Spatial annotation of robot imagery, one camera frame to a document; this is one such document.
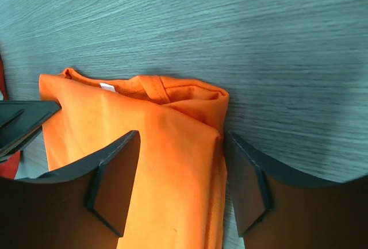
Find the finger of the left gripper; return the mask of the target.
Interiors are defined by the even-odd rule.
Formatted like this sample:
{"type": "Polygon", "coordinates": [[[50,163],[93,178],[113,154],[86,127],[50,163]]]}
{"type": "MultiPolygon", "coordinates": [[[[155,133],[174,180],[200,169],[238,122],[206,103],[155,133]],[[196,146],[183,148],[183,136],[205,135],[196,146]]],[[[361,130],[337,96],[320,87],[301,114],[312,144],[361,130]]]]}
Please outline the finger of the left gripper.
{"type": "Polygon", "coordinates": [[[27,147],[60,110],[55,101],[1,101],[1,161],[27,147]]]}

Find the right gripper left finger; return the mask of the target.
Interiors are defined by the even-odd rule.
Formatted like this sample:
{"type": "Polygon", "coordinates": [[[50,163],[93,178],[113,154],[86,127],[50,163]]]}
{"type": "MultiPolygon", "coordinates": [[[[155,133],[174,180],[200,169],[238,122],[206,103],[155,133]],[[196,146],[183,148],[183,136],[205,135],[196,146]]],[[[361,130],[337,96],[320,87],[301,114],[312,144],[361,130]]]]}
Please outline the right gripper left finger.
{"type": "Polygon", "coordinates": [[[1,179],[2,248],[116,248],[140,151],[130,131],[37,178],[1,179]]]}

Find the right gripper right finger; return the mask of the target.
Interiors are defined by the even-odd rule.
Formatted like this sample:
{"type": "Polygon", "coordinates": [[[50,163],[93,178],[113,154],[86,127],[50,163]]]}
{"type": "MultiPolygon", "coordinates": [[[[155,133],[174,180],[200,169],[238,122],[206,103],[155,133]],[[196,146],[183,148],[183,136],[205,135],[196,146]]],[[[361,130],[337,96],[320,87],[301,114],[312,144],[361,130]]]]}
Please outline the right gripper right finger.
{"type": "Polygon", "coordinates": [[[367,176],[343,183],[316,177],[231,132],[224,150],[246,248],[367,247],[367,176]]]}

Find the orange t-shirt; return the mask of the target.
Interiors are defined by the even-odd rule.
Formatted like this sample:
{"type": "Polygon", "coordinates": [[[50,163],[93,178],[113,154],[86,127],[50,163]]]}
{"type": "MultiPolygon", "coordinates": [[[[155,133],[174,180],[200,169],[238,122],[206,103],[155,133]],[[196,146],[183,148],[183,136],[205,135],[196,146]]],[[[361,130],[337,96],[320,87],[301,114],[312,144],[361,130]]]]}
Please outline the orange t-shirt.
{"type": "Polygon", "coordinates": [[[140,133],[137,173],[118,248],[221,248],[225,90],[156,75],[89,79],[71,68],[60,75],[42,74],[39,87],[43,100],[61,106],[43,125],[50,170],[131,130],[140,133]]]}

